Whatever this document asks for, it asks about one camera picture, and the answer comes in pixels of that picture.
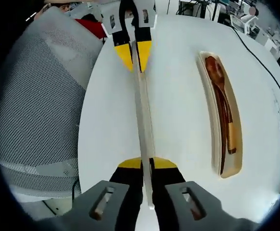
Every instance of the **wooden spoon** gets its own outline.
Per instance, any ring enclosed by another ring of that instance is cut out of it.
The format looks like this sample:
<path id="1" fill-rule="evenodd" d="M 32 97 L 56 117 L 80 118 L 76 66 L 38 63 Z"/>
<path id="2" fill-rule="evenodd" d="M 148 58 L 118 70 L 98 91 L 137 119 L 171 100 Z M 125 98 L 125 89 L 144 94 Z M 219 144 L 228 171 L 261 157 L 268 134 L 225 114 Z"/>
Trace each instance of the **wooden spoon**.
<path id="1" fill-rule="evenodd" d="M 236 153 L 235 129 L 233 125 L 231 108 L 225 92 L 225 76 L 220 64 L 213 56 L 209 56 L 205 59 L 205 66 L 210 79 L 212 80 L 213 84 L 218 87 L 224 98 L 228 118 L 228 152 L 229 154 Z"/>

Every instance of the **desk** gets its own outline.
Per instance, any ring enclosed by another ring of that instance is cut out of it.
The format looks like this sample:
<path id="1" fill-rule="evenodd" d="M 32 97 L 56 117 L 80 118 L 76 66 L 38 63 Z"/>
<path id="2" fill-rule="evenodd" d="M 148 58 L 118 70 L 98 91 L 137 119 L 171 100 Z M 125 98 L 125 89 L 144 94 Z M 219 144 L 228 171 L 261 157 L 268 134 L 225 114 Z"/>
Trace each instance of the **desk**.
<path id="1" fill-rule="evenodd" d="M 273 56 L 253 39 L 240 36 L 280 84 Z M 186 181 L 195 181 L 216 196 L 232 216 L 259 222 L 280 191 L 278 87 L 227 26 L 164 15 L 157 19 L 152 41 L 146 76 L 156 156 L 176 163 Z M 242 170 L 227 179 L 218 177 L 211 164 L 209 112 L 196 65 L 199 51 L 221 57 L 240 112 Z M 108 39 L 82 108 L 78 141 L 82 192 L 108 180 L 122 161 L 140 156 L 133 77 Z M 142 213 L 140 219 L 144 217 L 151 219 Z"/>

